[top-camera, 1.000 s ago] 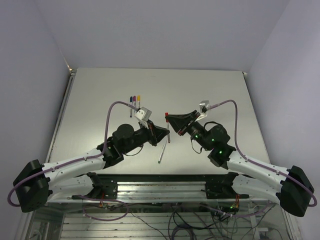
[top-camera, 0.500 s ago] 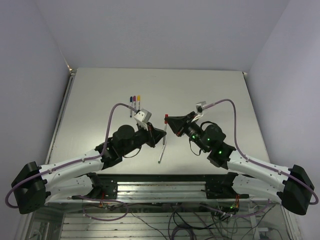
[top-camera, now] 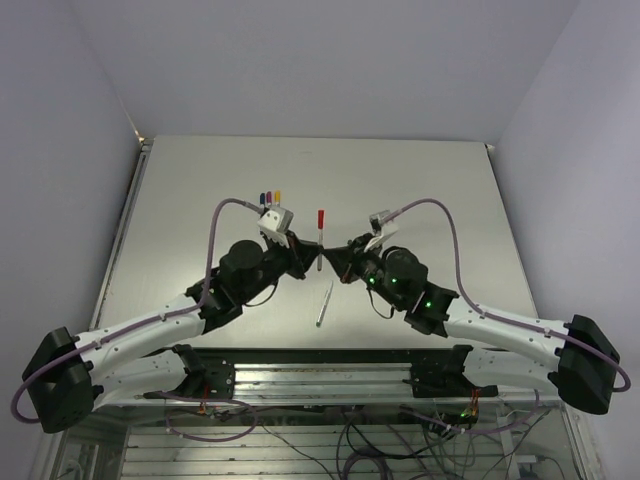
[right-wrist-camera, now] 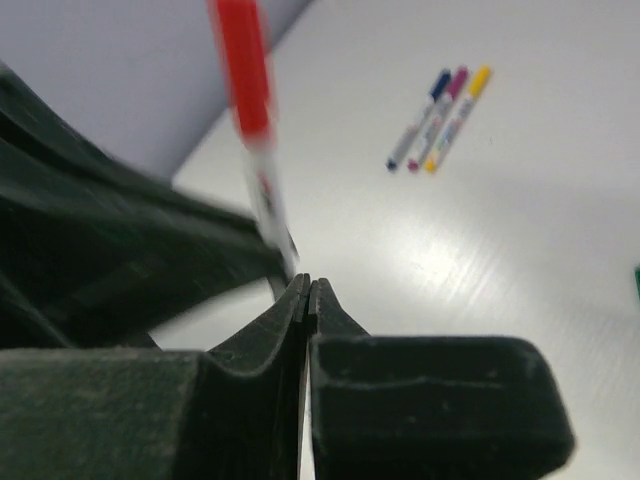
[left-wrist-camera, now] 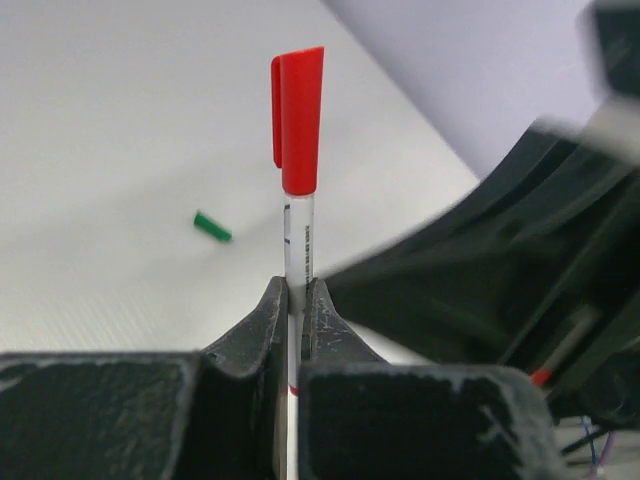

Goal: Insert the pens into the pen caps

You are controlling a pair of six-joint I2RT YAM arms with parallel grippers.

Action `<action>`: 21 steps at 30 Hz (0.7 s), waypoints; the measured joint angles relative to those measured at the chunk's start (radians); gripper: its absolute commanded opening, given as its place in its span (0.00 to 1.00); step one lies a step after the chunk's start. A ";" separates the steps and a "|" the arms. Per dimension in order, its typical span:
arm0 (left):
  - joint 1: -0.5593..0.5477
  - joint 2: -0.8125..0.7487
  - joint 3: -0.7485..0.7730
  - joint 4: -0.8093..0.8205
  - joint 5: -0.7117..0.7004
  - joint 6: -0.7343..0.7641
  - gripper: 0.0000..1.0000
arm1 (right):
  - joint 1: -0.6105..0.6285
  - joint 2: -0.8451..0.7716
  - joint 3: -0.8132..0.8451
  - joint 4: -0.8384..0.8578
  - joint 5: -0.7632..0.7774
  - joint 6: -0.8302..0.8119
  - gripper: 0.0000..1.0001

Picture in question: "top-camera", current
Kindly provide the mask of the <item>white pen red end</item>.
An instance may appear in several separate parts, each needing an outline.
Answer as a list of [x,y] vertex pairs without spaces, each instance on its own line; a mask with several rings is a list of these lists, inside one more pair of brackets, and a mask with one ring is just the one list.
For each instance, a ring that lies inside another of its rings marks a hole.
[[319,253],[317,259],[316,259],[316,269],[318,272],[321,272],[323,269],[323,256],[322,256],[322,247],[324,246],[324,229],[323,230],[319,230],[318,229],[318,225],[317,225],[317,230],[318,230],[318,244],[321,245],[321,252]]

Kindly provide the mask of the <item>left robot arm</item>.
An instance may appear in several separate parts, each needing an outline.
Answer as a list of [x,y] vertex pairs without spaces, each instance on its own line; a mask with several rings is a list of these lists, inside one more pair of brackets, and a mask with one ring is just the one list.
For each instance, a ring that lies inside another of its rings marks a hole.
[[222,328],[245,304],[284,275],[305,278],[322,248],[288,232],[283,243],[234,243],[208,275],[159,310],[104,330],[73,335],[65,327],[44,336],[19,389],[35,409],[33,423],[58,433],[105,399],[107,374],[167,345]]

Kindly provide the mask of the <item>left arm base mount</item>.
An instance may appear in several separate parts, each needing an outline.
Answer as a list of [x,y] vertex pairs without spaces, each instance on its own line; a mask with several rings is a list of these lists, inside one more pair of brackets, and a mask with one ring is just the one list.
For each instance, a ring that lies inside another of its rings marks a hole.
[[208,349],[194,349],[188,344],[177,344],[156,350],[146,356],[156,363],[168,360],[177,365],[178,380],[161,379],[162,386],[154,386],[142,394],[146,399],[192,398],[228,400],[233,397],[236,371],[224,357]]

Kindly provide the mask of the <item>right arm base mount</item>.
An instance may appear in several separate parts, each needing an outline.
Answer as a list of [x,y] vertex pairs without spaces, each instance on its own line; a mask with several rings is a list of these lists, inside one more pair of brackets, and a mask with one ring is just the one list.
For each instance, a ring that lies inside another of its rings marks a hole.
[[498,396],[496,385],[473,383],[465,362],[474,348],[455,345],[449,349],[411,349],[409,379],[404,383],[411,387],[414,398],[463,398],[476,391],[481,398]]

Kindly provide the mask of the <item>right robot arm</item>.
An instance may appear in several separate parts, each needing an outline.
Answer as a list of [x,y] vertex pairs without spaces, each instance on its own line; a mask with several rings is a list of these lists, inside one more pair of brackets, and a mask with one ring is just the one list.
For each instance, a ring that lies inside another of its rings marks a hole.
[[306,265],[325,258],[344,284],[363,281],[405,321],[424,335],[473,340],[540,365],[560,398],[585,413],[604,415],[614,392],[620,355],[594,320],[576,315],[569,322],[492,313],[467,302],[455,290],[428,279],[428,268],[408,249],[369,248],[365,234],[326,249],[298,240],[293,247]]

